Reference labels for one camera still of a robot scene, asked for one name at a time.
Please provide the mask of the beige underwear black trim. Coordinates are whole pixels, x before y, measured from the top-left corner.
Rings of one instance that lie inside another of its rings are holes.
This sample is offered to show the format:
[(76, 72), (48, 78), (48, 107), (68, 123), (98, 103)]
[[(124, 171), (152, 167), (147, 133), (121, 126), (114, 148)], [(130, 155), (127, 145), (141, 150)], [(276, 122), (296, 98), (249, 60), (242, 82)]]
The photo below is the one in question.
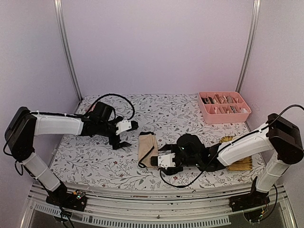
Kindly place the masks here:
[(154, 168), (150, 158), (158, 156), (156, 135), (153, 132), (140, 132), (138, 144), (138, 166), (140, 168)]

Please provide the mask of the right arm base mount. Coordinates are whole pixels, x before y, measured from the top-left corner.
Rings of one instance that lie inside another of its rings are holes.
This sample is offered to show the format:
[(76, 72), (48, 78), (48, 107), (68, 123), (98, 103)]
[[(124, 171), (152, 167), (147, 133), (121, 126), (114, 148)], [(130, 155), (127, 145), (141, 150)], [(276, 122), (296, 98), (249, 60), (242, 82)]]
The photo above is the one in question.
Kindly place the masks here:
[(260, 207), (270, 202), (268, 194), (269, 192), (259, 192), (252, 188), (249, 193), (230, 197), (229, 206), (233, 212)]

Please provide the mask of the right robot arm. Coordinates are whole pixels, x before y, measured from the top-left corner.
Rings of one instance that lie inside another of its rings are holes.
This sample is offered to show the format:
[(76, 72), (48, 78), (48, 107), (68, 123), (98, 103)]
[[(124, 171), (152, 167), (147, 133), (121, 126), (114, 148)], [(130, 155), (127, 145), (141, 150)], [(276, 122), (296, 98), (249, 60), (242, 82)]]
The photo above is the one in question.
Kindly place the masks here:
[(151, 157), (150, 164), (159, 167), (166, 175), (174, 175), (184, 166), (196, 166), (201, 172), (219, 171), (257, 153), (274, 151), (265, 171), (253, 182), (254, 190), (246, 195), (249, 207), (262, 202), (264, 193), (269, 192), (289, 166), (304, 157), (299, 128), (275, 113), (256, 130), (232, 141), (205, 147), (196, 135), (187, 133), (175, 144), (164, 145), (161, 151), (171, 153)]

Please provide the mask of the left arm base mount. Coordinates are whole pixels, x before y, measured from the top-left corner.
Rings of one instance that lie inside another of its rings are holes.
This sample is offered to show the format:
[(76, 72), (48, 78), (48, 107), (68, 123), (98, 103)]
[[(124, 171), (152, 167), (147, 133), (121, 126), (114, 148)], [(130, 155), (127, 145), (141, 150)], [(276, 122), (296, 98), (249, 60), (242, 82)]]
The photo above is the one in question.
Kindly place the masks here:
[(48, 190), (46, 203), (62, 207), (64, 209), (72, 209), (84, 212), (87, 204), (86, 192), (75, 190), (68, 192), (65, 185), (60, 185), (54, 191)]

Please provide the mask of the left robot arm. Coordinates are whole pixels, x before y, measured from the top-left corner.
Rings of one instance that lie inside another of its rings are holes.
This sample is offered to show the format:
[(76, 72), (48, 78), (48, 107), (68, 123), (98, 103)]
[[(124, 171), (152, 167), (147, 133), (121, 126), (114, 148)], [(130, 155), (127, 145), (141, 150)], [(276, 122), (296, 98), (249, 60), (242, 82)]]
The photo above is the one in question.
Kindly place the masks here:
[(34, 138), (39, 135), (100, 135), (109, 139), (114, 150), (130, 146), (122, 142), (120, 134), (138, 128), (138, 123), (132, 119), (125, 120), (118, 116), (110, 119), (114, 108), (97, 102), (93, 110), (84, 115), (68, 115), (56, 113), (32, 112), (27, 107), (20, 107), (5, 131), (9, 156), (22, 164), (48, 191), (60, 206), (67, 206), (71, 197), (61, 187), (60, 179), (49, 169), (35, 153)]

